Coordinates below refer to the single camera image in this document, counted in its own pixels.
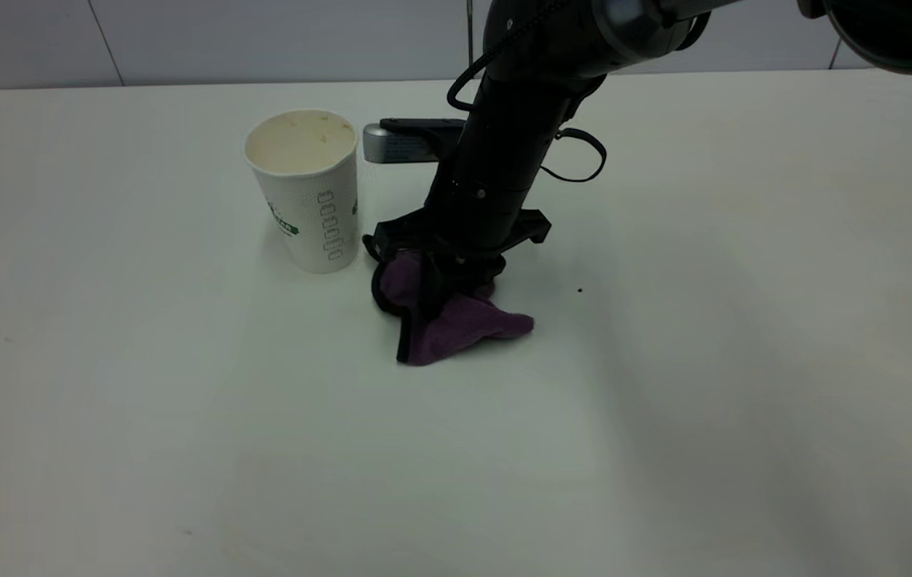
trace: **white paper cup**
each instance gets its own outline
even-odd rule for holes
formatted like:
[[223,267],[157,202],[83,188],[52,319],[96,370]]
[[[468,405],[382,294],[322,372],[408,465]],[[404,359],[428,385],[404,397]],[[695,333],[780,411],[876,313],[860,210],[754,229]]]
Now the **white paper cup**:
[[244,156],[299,268],[335,272],[358,250],[357,132],[338,114],[294,110],[258,124]]

